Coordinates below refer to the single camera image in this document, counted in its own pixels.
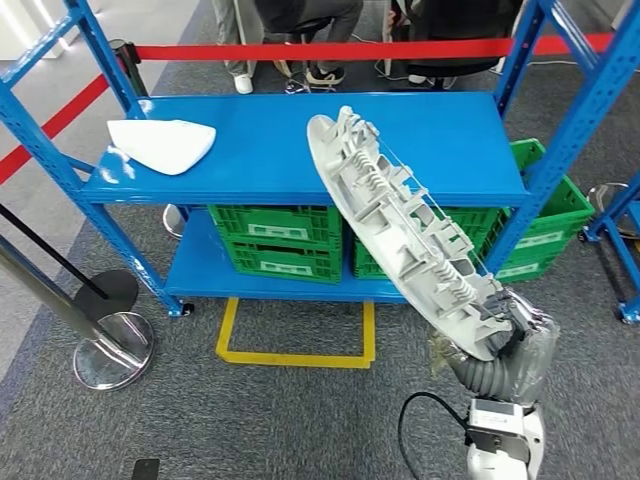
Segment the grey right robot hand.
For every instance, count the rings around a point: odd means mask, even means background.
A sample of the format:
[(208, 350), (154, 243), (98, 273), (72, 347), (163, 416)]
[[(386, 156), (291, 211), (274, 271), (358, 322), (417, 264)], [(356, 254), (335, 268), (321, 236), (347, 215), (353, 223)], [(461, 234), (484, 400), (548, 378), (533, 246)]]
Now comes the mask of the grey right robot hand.
[(478, 397), (533, 407), (555, 351), (560, 328), (551, 316), (509, 288), (489, 296), (481, 319), (512, 327), (485, 344), (494, 355), (481, 361), (464, 353), (434, 328), (429, 332), (432, 359), (449, 365), (466, 389)]

